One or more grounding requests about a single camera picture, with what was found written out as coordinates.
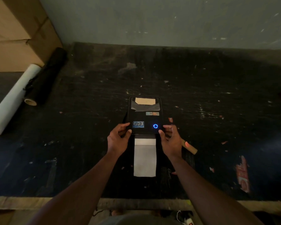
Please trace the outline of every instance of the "small teal sticker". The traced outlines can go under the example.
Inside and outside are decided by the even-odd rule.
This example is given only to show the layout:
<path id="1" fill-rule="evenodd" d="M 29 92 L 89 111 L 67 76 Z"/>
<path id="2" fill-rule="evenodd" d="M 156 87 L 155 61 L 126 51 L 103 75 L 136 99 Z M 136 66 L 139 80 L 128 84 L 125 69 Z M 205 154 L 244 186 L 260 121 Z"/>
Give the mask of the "small teal sticker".
<path id="1" fill-rule="evenodd" d="M 144 128 L 145 127 L 145 122 L 143 121 L 134 121 L 132 123 L 132 128 Z"/>

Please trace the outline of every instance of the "black table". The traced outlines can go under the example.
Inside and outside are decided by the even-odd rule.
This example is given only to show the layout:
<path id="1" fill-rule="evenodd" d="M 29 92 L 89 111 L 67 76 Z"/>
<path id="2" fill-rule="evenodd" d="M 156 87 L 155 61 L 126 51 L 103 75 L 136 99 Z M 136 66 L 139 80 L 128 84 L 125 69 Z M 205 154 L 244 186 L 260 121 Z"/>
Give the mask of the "black table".
<path id="1" fill-rule="evenodd" d="M 20 75 L 0 73 L 0 101 Z M 281 51 L 76 43 L 46 103 L 22 104 L 0 136 L 0 196 L 65 189 L 106 154 L 128 98 L 142 95 L 161 97 L 165 123 L 198 149 L 183 148 L 184 159 L 213 185 L 237 200 L 281 200 L 280 93 Z M 249 193 L 236 177 L 241 156 Z M 155 178 L 134 177 L 130 141 L 103 197 L 187 199 L 160 145 L 157 157 Z"/>

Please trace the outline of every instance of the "wall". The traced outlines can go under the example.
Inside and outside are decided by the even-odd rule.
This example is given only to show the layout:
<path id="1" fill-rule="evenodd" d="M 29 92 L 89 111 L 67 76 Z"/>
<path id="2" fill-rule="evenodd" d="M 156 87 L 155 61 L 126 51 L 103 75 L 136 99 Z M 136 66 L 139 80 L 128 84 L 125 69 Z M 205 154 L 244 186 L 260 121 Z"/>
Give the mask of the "wall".
<path id="1" fill-rule="evenodd" d="M 281 49 L 281 0 L 40 0 L 65 44 Z"/>

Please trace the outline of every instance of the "brown cardboard box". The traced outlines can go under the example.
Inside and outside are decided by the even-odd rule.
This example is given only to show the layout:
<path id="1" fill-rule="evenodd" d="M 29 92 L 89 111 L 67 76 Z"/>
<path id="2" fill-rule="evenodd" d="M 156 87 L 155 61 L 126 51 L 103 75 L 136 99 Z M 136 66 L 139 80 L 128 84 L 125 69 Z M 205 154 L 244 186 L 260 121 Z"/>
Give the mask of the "brown cardboard box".
<path id="1" fill-rule="evenodd" d="M 23 72 L 30 64 L 42 67 L 56 47 L 62 47 L 49 19 L 30 40 L 0 42 L 0 72 Z"/>
<path id="2" fill-rule="evenodd" d="M 0 0 L 0 41 L 31 39 L 46 18 L 39 0 Z"/>

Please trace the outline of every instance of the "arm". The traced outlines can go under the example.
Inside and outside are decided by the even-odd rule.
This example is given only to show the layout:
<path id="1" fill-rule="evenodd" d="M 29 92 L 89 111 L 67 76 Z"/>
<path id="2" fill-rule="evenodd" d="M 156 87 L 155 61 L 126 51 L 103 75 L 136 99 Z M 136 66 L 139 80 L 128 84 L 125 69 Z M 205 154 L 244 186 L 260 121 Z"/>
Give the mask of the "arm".
<path id="1" fill-rule="evenodd" d="M 250 211 L 202 178 L 181 156 L 181 140 L 175 125 L 159 130 L 164 153 L 170 159 L 191 203 L 205 225 L 262 225 Z"/>
<path id="2" fill-rule="evenodd" d="M 132 132 L 125 131 L 128 125 L 118 124 L 107 137 L 107 154 L 90 171 L 44 205 L 27 225 L 87 225 L 117 159 L 127 148 Z"/>

